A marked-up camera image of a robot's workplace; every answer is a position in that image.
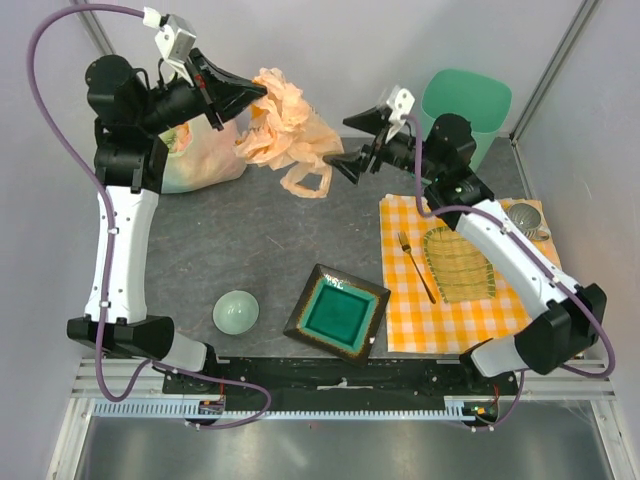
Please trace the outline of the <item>orange plastic trash bag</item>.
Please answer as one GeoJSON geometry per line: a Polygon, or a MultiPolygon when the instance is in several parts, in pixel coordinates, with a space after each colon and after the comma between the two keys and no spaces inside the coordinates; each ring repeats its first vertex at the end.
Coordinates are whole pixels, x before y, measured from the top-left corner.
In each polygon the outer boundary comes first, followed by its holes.
{"type": "Polygon", "coordinates": [[[273,171],[287,168],[280,184],[299,198],[326,197],[332,168],[324,157],[344,152],[341,137],[280,69],[262,68],[253,82],[267,94],[251,104],[248,128],[236,140],[236,155],[273,171]]]}

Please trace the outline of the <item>green trash bin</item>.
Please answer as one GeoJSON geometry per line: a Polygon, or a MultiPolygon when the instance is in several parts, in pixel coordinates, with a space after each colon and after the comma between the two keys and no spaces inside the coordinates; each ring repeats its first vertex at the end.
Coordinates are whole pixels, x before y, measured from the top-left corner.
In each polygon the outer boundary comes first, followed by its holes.
{"type": "Polygon", "coordinates": [[[442,114],[462,116],[471,124],[476,150],[471,168],[476,171],[503,126],[512,102],[511,89],[499,80],[459,69],[437,72],[421,99],[420,122],[427,134],[442,114]]]}

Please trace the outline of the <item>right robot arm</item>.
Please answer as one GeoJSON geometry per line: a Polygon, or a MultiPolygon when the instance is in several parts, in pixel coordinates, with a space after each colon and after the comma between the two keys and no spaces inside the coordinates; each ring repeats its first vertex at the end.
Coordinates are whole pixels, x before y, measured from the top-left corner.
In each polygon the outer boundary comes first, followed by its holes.
{"type": "Polygon", "coordinates": [[[615,353],[602,327],[605,292],[564,273],[509,219],[470,166],[476,141],[468,120],[445,113],[424,134],[414,116],[376,106],[343,123],[374,139],[355,153],[328,155],[326,162],[352,183],[382,164],[413,174],[420,215],[439,218],[476,247],[515,290],[531,319],[520,332],[486,340],[461,355],[457,377],[465,391],[481,393],[506,372],[546,375],[567,369],[571,358],[597,342],[608,356],[599,375],[612,373],[615,353]]]}

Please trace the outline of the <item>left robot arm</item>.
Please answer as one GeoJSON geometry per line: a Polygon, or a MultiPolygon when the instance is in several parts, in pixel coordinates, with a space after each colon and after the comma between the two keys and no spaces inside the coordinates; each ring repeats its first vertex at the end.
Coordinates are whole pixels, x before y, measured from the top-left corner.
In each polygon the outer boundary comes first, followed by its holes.
{"type": "Polygon", "coordinates": [[[95,175],[100,191],[100,233],[94,285],[84,314],[67,323],[69,339],[99,353],[139,357],[184,369],[185,382],[208,393],[219,369],[213,348],[178,333],[168,316],[147,312],[147,247],[161,193],[168,147],[161,134],[203,116],[224,124],[267,90],[226,72],[194,48],[185,77],[150,87],[145,70],[118,55],[103,56],[86,71],[87,100],[95,120],[95,175]]]}

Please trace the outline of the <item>green plastic bag with trash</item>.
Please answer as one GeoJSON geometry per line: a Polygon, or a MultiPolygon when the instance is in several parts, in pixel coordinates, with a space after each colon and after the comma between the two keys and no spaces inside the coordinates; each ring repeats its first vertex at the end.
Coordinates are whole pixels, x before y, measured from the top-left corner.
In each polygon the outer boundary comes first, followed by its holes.
{"type": "Polygon", "coordinates": [[[235,120],[217,130],[204,115],[161,133],[168,148],[161,193],[186,193],[239,178],[246,164],[235,153],[238,137],[235,120]]]}

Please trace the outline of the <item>metal fork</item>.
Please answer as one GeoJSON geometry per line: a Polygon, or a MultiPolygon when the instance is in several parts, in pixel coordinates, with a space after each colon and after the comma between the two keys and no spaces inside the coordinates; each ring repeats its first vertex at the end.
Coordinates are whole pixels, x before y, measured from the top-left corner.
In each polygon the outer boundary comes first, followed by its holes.
{"type": "Polygon", "coordinates": [[[408,238],[407,234],[404,231],[399,231],[397,233],[397,238],[398,238],[398,241],[399,241],[399,244],[400,244],[400,247],[401,247],[402,251],[410,259],[410,261],[411,261],[411,263],[412,263],[412,265],[413,265],[413,267],[414,267],[414,269],[415,269],[415,271],[416,271],[416,273],[417,273],[417,275],[418,275],[418,277],[419,277],[419,279],[420,279],[420,281],[421,281],[421,283],[422,283],[422,285],[423,285],[423,287],[425,289],[425,292],[426,292],[430,302],[432,304],[436,304],[436,298],[435,298],[434,294],[432,293],[431,289],[429,288],[429,285],[427,284],[427,282],[426,282],[426,280],[425,280],[425,278],[424,278],[419,266],[417,265],[417,262],[414,259],[414,256],[413,256],[413,253],[412,253],[412,248],[411,248],[411,245],[410,245],[409,238],[408,238]]]}

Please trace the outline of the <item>woven bamboo basket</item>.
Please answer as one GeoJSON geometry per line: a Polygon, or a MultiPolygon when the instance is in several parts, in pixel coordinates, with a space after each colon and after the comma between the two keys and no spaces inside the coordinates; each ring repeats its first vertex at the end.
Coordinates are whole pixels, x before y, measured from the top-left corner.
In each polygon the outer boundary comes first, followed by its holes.
{"type": "Polygon", "coordinates": [[[446,226],[429,230],[423,238],[423,251],[445,303],[496,296],[493,265],[457,232],[446,226]]]}

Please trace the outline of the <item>yellow checkered cloth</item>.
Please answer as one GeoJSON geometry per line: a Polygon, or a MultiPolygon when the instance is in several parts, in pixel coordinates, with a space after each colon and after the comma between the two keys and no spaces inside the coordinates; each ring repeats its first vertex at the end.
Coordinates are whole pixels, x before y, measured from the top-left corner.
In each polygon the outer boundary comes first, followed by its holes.
{"type": "Polygon", "coordinates": [[[445,303],[423,251],[425,234],[446,226],[444,222],[422,218],[410,196],[388,194],[380,201],[379,211],[384,285],[391,291],[386,308],[389,351],[457,354],[488,338],[515,334],[530,323],[515,290],[494,266],[494,298],[445,303]],[[399,231],[407,234],[436,304],[430,302],[410,259],[402,251],[399,231]]]}

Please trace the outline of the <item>square green ceramic plate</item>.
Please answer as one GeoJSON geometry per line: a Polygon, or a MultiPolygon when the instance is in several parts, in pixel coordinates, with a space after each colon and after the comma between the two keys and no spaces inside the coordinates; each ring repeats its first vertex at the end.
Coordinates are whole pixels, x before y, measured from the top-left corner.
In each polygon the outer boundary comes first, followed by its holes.
{"type": "Polygon", "coordinates": [[[383,286],[317,264],[283,334],[363,367],[390,296],[391,291],[383,286]]]}

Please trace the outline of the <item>striped ceramic cup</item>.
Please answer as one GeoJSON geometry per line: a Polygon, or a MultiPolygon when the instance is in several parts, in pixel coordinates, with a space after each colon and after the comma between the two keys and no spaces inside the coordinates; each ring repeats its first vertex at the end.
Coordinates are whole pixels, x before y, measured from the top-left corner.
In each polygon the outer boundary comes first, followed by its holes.
{"type": "Polygon", "coordinates": [[[547,241],[550,231],[544,226],[542,214],[527,203],[515,203],[507,209],[507,216],[518,230],[531,241],[547,241]]]}

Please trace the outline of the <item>pale green bowl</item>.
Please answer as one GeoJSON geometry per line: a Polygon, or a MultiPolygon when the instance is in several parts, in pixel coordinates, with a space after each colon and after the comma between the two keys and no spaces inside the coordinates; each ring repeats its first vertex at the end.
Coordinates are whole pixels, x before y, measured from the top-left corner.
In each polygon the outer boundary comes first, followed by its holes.
{"type": "Polygon", "coordinates": [[[257,322],[260,308],[256,298],[242,290],[230,291],[215,303],[212,320],[218,330],[226,335],[241,335],[257,322]]]}

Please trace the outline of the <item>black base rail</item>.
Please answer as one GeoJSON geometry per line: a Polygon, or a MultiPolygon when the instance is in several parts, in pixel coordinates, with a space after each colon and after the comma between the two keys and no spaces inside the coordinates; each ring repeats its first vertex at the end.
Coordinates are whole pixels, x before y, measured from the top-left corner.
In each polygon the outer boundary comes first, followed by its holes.
{"type": "Polygon", "coordinates": [[[517,392],[513,373],[475,378],[459,363],[431,359],[372,359],[358,367],[329,358],[231,357],[212,375],[264,387],[272,412],[440,410],[446,396],[517,392]]]}

